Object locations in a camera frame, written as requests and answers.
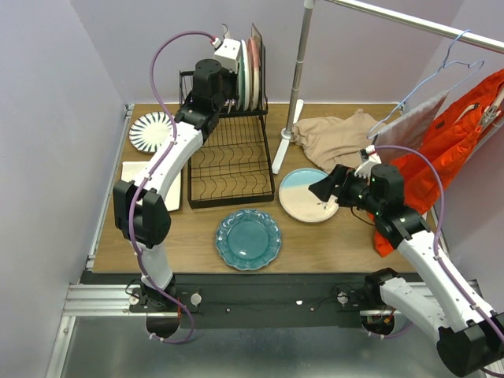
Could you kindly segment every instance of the blue hanger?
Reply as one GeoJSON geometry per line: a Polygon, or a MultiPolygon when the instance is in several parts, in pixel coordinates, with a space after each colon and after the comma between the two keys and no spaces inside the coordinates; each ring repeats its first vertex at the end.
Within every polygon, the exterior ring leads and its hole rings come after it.
{"type": "Polygon", "coordinates": [[[374,138],[374,140],[372,141],[372,144],[375,143],[376,139],[378,138],[378,135],[380,134],[380,132],[377,132],[373,135],[370,135],[371,132],[373,130],[375,130],[378,126],[380,126],[383,122],[385,122],[386,120],[388,120],[392,114],[395,113],[395,111],[397,109],[399,109],[407,100],[408,98],[411,97],[411,95],[413,93],[415,93],[415,91],[420,88],[422,85],[424,85],[425,83],[427,83],[430,79],[432,79],[434,76],[436,76],[439,72],[441,72],[442,69],[447,69],[448,67],[450,67],[451,65],[465,65],[467,66],[468,69],[471,69],[472,67],[476,66],[476,65],[479,65],[479,67],[477,68],[476,71],[474,71],[473,73],[471,73],[469,76],[467,76],[466,78],[464,78],[463,80],[461,80],[460,82],[456,83],[452,88],[450,88],[448,91],[451,91],[453,89],[455,89],[456,87],[458,87],[460,84],[464,83],[466,80],[469,80],[471,77],[473,77],[474,75],[476,75],[480,70],[481,68],[483,67],[485,61],[475,61],[473,63],[466,63],[464,61],[451,61],[450,63],[447,63],[448,61],[448,57],[450,56],[450,51],[451,51],[451,48],[453,47],[453,45],[467,32],[470,32],[471,29],[467,29],[465,31],[463,31],[457,38],[455,38],[453,40],[453,42],[450,44],[450,46],[448,47],[448,51],[447,51],[447,55],[446,57],[443,59],[443,63],[440,65],[440,67],[437,69],[436,72],[434,72],[432,75],[430,75],[427,79],[423,80],[420,84],[418,84],[395,108],[394,110],[392,110],[390,112],[390,114],[384,118],[383,120],[381,120],[380,122],[378,122],[377,124],[375,124],[369,131],[368,131],[368,134],[366,135],[366,138],[367,139],[371,139],[371,138],[374,138]]]}

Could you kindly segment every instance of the blue and white plate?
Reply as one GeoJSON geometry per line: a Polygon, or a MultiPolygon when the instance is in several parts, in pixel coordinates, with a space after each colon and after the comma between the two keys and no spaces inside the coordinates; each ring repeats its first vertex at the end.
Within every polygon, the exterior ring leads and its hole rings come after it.
{"type": "Polygon", "coordinates": [[[142,152],[155,154],[166,138],[173,135],[172,123],[165,112],[141,116],[129,130],[129,140],[142,152]]]}
{"type": "Polygon", "coordinates": [[[240,210],[222,221],[215,245],[225,263],[238,270],[257,270],[269,264],[280,250],[276,222],[259,210],[240,210]]]}
{"type": "Polygon", "coordinates": [[[290,172],[280,184],[279,198],[283,209],[301,222],[316,223],[326,221],[338,210],[336,197],[322,202],[308,187],[327,177],[327,173],[313,168],[296,169],[290,172]]]}

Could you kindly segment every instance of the teal plate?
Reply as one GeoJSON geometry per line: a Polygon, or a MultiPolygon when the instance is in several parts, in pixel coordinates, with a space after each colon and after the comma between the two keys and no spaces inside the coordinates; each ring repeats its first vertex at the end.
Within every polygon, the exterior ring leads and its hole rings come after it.
{"type": "Polygon", "coordinates": [[[281,245],[276,222],[259,210],[240,210],[222,221],[215,245],[225,263],[238,270],[257,270],[273,261],[281,245]]]}

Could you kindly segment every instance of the plate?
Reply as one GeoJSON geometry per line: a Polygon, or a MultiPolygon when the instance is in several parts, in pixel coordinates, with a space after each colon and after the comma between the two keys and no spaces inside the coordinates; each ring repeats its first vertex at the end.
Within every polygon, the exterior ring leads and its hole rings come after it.
{"type": "Polygon", "coordinates": [[[217,229],[215,245],[224,262],[238,270],[257,270],[278,255],[276,222],[259,210],[244,209],[226,217],[217,229]]]}
{"type": "Polygon", "coordinates": [[[327,173],[313,168],[296,169],[286,175],[279,189],[283,209],[294,219],[306,223],[323,222],[332,217],[338,210],[335,197],[322,202],[308,190],[309,185],[327,176],[327,173]]]}
{"type": "Polygon", "coordinates": [[[173,135],[172,123],[165,112],[141,116],[129,130],[129,140],[134,148],[148,154],[155,154],[170,135],[173,135]]]}
{"type": "MultiPolygon", "coordinates": [[[[148,163],[148,161],[123,161],[120,179],[126,182],[135,179],[137,173],[144,169],[148,163]]],[[[179,172],[168,189],[168,194],[165,199],[165,206],[168,211],[175,211],[180,208],[181,176],[182,174],[179,172]]]]}
{"type": "Polygon", "coordinates": [[[243,56],[243,71],[245,74],[245,86],[244,86],[244,96],[243,96],[243,110],[249,109],[250,103],[250,90],[252,89],[250,86],[252,82],[250,81],[250,62],[249,62],[249,54],[248,49],[246,48],[246,43],[242,39],[242,56],[243,56]]]}
{"type": "Polygon", "coordinates": [[[249,38],[247,44],[249,50],[249,61],[252,62],[252,99],[250,100],[250,110],[255,110],[259,102],[259,51],[258,45],[253,38],[249,38]]]}
{"type": "Polygon", "coordinates": [[[245,63],[243,62],[243,54],[239,55],[239,71],[238,71],[238,101],[236,109],[239,110],[243,105],[243,97],[245,96],[245,63]]]}

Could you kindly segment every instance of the gray floor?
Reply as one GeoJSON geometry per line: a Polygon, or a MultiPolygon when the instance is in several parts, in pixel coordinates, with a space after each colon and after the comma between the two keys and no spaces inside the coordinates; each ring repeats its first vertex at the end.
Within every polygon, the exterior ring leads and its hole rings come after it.
{"type": "Polygon", "coordinates": [[[453,377],[417,328],[381,341],[341,328],[203,330],[170,346],[150,341],[141,317],[80,318],[63,376],[453,377]]]}

